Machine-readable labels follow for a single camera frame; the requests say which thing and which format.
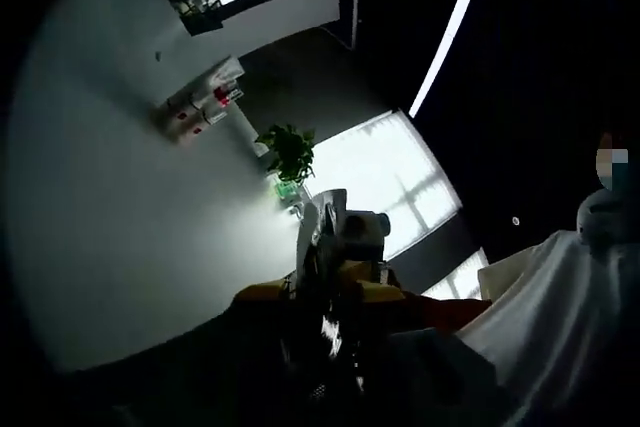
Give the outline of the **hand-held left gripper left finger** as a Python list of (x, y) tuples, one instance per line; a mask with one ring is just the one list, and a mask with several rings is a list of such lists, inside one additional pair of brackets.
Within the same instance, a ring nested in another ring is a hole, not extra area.
[(120, 412), (129, 426), (286, 426), (292, 385), (278, 302), (234, 302), (152, 352)]

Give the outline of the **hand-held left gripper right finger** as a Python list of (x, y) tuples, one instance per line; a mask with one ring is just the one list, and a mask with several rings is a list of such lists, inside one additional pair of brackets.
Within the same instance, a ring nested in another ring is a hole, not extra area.
[(496, 369), (458, 336), (491, 302), (437, 300), (397, 283), (356, 288), (364, 392), (354, 425), (500, 425)]

